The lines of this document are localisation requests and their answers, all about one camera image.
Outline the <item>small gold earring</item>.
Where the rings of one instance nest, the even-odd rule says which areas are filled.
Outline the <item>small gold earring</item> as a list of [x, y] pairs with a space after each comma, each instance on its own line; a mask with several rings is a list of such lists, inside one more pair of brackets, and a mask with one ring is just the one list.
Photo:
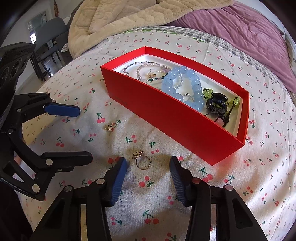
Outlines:
[[157, 74], [156, 74], [155, 72], [149, 72], [149, 73], [147, 74], [147, 76], [148, 76], [148, 79], [150, 79], [151, 81], [153, 81], [153, 80], [158, 80], [158, 78], [157, 78]]

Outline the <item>purple quilted blanket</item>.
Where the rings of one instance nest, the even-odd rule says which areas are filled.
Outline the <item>purple quilted blanket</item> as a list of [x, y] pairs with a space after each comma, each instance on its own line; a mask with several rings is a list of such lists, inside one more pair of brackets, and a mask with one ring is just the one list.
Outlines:
[[217, 9], [201, 9], [170, 23], [219, 37], [271, 70], [295, 92], [295, 42], [258, 10], [238, 1]]

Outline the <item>black hair claw clip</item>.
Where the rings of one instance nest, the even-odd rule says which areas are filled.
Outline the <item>black hair claw clip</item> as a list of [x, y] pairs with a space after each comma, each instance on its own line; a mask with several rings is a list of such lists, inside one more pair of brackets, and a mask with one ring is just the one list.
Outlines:
[[208, 114], [224, 115], [227, 111], [227, 101], [228, 98], [224, 94], [213, 93], [206, 102]]

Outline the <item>red open cardboard box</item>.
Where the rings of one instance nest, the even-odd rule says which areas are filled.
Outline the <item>red open cardboard box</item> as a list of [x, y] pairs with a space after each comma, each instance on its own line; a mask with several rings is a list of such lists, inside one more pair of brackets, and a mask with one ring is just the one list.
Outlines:
[[[209, 80], [210, 87], [240, 98], [238, 113], [223, 128], [175, 98], [124, 75], [123, 66], [151, 59], [173, 66], [185, 65]], [[242, 86], [201, 63], [165, 50], [144, 46], [101, 66], [109, 96], [161, 130], [210, 165], [215, 165], [245, 144], [249, 120], [249, 93]]]

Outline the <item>beige fleece blanket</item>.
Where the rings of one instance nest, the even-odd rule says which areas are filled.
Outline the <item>beige fleece blanket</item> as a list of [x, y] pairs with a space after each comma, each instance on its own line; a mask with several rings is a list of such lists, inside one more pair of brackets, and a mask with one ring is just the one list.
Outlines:
[[73, 59], [104, 39], [139, 27], [160, 26], [200, 9], [232, 5], [233, 1], [83, 1], [69, 28]]

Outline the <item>grey checked bed cover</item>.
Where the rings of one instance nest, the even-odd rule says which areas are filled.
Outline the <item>grey checked bed cover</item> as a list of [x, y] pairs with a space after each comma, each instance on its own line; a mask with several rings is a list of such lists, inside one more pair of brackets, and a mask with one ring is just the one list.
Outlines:
[[239, 60], [243, 61], [245, 64], [257, 69], [264, 76], [268, 76], [274, 83], [280, 82], [280, 79], [265, 65], [255, 60], [247, 53], [234, 47], [232, 44], [230, 44], [226, 40], [223, 40], [209, 33], [205, 33], [205, 32], [194, 30], [194, 29], [189, 29], [189, 28], [182, 28], [182, 27], [153, 26], [153, 27], [134, 28], [131, 30], [124, 31], [122, 32], [122, 34], [127, 36], [132, 33], [139, 33], [139, 32], [149, 33], [149, 34], [163, 33], [166, 35], [176, 35], [178, 37], [186, 37], [189, 39], [193, 39], [197, 42], [203, 42], [203, 43], [214, 45], [219, 49], [227, 51], [231, 56], [238, 58]]

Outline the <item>cherry print bed sheet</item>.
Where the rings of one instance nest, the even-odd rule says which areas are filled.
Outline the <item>cherry print bed sheet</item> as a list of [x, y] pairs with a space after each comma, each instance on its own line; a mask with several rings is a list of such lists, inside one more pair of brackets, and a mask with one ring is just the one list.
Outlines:
[[[173, 139], [111, 100], [100, 66], [142, 46], [177, 53], [208, 65], [249, 92], [250, 114], [243, 148], [210, 166]], [[18, 198], [32, 228], [66, 185], [85, 187], [111, 169], [118, 156], [130, 160], [123, 191], [107, 221], [113, 240], [184, 240], [190, 209], [177, 198], [171, 156], [210, 185], [232, 185], [268, 240], [282, 240], [295, 221], [295, 105], [280, 81], [214, 45], [163, 33], [118, 34], [75, 59], [40, 88], [60, 103], [79, 106], [77, 118], [47, 114], [23, 124], [37, 154], [88, 151], [91, 164], [56, 174], [44, 201]], [[150, 168], [140, 170], [132, 154], [142, 150]]]

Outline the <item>grey chair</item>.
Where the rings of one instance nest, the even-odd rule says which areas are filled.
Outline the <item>grey chair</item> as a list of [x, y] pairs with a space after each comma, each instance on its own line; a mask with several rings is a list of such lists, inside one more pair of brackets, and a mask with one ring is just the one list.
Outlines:
[[61, 47], [58, 46], [56, 39], [67, 33], [67, 26], [62, 18], [54, 18], [39, 28], [36, 32], [36, 40], [35, 40], [35, 49], [30, 57], [30, 62], [32, 67], [36, 73], [36, 76], [45, 81], [45, 76], [53, 76], [50, 68], [46, 67], [46, 60], [50, 58], [54, 64], [56, 64], [56, 60], [54, 55], [57, 56], [58, 60], [61, 62], [61, 58], [59, 56], [59, 52]]

